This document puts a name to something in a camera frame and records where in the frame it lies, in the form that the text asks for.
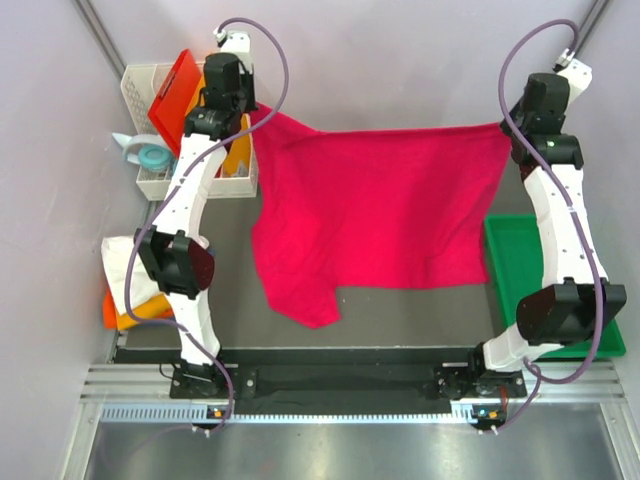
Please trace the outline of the magenta t shirt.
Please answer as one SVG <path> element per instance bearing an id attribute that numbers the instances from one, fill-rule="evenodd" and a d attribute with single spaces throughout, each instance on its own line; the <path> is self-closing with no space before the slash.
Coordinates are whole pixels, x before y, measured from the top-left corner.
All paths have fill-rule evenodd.
<path id="1" fill-rule="evenodd" d="M 495 123 L 327 132 L 262 107 L 252 230 L 268 305 L 309 328 L 340 319 L 342 287 L 484 283 L 483 222 L 510 143 Z"/>

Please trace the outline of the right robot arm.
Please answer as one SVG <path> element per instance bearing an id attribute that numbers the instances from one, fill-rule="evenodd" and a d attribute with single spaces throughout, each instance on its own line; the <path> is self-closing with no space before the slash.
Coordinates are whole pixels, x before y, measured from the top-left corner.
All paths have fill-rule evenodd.
<path id="1" fill-rule="evenodd" d="M 526 361 L 593 340 L 626 304 L 593 247 L 579 140 L 562 131 L 568 106 L 591 82 L 588 67 L 534 73 L 500 125 L 534 207 L 543 274 L 540 289 L 519 301 L 515 323 L 474 350 L 466 380 L 478 395 L 516 378 Z"/>

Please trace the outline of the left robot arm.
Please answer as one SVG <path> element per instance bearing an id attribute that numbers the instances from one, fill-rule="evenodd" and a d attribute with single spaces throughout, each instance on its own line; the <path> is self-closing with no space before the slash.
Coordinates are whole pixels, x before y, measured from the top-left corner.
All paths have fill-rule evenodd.
<path id="1" fill-rule="evenodd" d="M 184 119 L 164 206 L 149 229 L 136 235 L 140 259 L 165 294 L 179 331 L 180 362 L 170 395 L 181 399 L 214 398 L 226 387 L 227 374 L 214 363 L 220 342 L 208 298 L 215 260 L 199 228 L 209 189 L 229 151 L 223 142 L 241 131 L 244 115 L 255 107 L 248 54 L 211 54 L 203 76 L 198 101 Z"/>

